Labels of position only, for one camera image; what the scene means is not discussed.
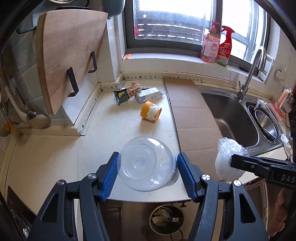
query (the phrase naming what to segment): red spray bottle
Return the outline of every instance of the red spray bottle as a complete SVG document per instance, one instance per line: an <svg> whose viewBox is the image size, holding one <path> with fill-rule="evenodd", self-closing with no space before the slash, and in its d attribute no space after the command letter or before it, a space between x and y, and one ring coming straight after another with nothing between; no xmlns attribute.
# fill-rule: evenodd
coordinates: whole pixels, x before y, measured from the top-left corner
<svg viewBox="0 0 296 241"><path fill-rule="evenodd" d="M226 30L226 40L224 43L219 45L216 62L223 67L226 67L230 57L232 49L231 34L234 33L233 29L227 26L222 26L221 32Z"/></svg>

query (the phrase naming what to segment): kitchen countertop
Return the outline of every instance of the kitchen countertop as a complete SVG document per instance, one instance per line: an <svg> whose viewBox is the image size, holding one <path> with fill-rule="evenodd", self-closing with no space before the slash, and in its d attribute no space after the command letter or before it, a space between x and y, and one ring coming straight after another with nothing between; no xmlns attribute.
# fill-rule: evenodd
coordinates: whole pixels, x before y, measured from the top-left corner
<svg viewBox="0 0 296 241"><path fill-rule="evenodd" d="M165 93L162 81L139 83L143 87L157 87ZM73 182L96 172L100 165L108 162L114 151L120 152L134 137L154 136L177 156L180 148L167 95L164 94L154 103L162 107L156 123L140 117L141 105L136 100L130 99L118 106L113 93L106 93L95 110L86 136L21 135L9 164L6 190L9 185L37 213L57 180ZM286 159L283 147L264 156ZM245 183L255 177L252 173L245 173L240 180ZM181 177L173 186L146 193L130 189L117 177L109 198L139 202L189 199Z"/></svg>

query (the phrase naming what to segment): green snack bag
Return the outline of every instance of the green snack bag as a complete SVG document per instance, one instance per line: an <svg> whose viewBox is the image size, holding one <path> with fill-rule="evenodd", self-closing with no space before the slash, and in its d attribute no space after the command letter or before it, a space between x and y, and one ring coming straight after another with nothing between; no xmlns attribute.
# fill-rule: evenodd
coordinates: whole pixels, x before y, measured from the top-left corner
<svg viewBox="0 0 296 241"><path fill-rule="evenodd" d="M116 102L120 105L122 102L127 101L130 96L128 95L126 89L113 91Z"/></svg>

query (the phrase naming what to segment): yellow paper cup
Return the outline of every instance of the yellow paper cup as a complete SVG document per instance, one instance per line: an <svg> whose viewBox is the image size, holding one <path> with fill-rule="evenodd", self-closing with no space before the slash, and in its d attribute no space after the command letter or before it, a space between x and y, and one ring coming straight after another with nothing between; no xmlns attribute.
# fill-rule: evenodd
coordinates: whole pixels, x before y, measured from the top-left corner
<svg viewBox="0 0 296 241"><path fill-rule="evenodd" d="M140 116L144 119L156 122L161 113L161 108L150 101L146 101L142 107Z"/></svg>

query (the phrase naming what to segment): metal ladle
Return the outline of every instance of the metal ladle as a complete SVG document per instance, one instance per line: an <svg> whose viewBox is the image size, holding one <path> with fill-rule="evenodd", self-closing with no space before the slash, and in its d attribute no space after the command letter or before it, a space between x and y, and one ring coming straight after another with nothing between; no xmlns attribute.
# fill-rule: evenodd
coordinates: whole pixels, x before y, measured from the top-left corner
<svg viewBox="0 0 296 241"><path fill-rule="evenodd" d="M41 129L41 128L50 124L51 119L43 114L40 114L35 111L30 111L30 110L27 110L26 114L24 112L22 112L21 109L15 103L15 100L10 92L8 85L5 86L5 91L7 93L7 96L9 98L11 104L15 108L16 112L18 113L18 115L20 116L22 121L24 121L25 123L29 123L30 126L35 129Z"/></svg>

